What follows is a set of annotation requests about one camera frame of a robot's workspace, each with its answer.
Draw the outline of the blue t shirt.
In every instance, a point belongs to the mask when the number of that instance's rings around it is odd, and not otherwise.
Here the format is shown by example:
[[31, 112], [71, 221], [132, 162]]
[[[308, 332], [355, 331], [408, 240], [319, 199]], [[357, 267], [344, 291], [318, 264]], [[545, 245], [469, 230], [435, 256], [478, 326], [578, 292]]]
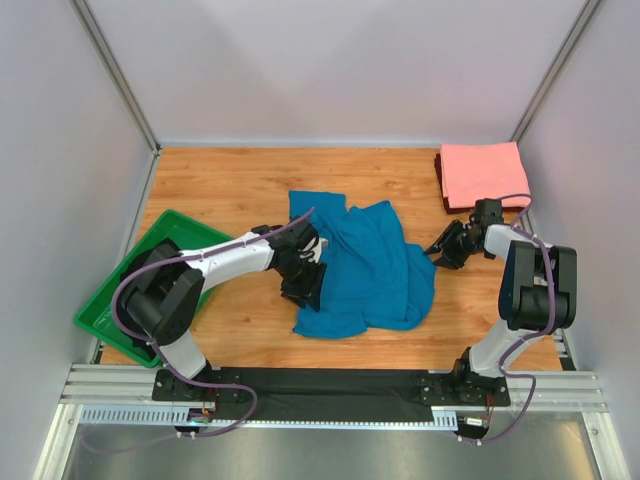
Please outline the blue t shirt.
[[436, 267], [420, 245], [405, 240], [389, 201], [347, 207], [343, 194], [292, 190], [289, 210], [292, 217], [311, 212], [328, 241], [320, 309], [299, 309], [294, 333], [333, 340], [423, 323], [434, 302]]

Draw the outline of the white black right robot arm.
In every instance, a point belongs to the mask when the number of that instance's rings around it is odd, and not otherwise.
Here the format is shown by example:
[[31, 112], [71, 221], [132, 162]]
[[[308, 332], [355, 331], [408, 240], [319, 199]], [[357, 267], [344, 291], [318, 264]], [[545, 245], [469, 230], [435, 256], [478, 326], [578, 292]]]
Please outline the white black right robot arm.
[[503, 198], [476, 201], [467, 222], [452, 221], [426, 249], [434, 265], [461, 269], [474, 254], [504, 260], [499, 318], [448, 373], [421, 377], [431, 405], [508, 404], [508, 368], [529, 346], [569, 327], [577, 307], [577, 253], [548, 244], [503, 216]]

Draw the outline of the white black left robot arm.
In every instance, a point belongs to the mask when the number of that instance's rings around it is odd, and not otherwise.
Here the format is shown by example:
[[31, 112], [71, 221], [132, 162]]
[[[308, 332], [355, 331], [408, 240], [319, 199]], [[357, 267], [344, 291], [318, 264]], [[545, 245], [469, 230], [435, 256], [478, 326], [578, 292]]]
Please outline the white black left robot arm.
[[204, 386], [213, 369], [191, 333], [201, 298], [218, 285], [250, 273], [274, 270], [283, 298], [300, 308], [320, 308], [328, 246], [311, 222], [262, 225], [241, 237], [182, 250], [166, 240], [139, 257], [121, 277], [112, 298], [118, 328], [149, 346], [179, 380]]

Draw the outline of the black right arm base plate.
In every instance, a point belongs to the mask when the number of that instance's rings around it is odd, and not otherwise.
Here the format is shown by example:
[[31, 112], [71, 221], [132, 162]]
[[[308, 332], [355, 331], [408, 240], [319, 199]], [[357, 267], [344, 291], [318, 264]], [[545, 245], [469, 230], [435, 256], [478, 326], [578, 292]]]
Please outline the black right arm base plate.
[[420, 372], [417, 376], [419, 400], [428, 406], [506, 407], [511, 399], [504, 377], [484, 377], [476, 373]]

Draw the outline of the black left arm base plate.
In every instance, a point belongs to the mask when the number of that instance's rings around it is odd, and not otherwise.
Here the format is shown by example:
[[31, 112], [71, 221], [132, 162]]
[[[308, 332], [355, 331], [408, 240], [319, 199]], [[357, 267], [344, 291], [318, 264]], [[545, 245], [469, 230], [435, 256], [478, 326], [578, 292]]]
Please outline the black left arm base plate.
[[212, 402], [218, 397], [218, 390], [210, 387], [198, 387], [185, 383], [175, 377], [170, 370], [160, 369], [157, 371], [151, 398], [154, 401], [204, 401]]

